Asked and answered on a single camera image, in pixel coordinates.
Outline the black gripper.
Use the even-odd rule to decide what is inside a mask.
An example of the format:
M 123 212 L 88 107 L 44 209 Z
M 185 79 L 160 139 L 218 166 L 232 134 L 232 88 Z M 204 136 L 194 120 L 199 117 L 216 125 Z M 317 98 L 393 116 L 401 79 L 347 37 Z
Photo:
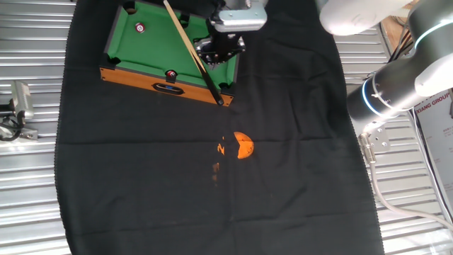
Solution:
M 219 65 L 218 54 L 221 54 L 221 63 L 225 63 L 246 50 L 242 36 L 236 33 L 216 31 L 211 34 L 211 37 L 194 39 L 193 43 L 198 57 L 208 65 L 210 70 L 216 69 Z

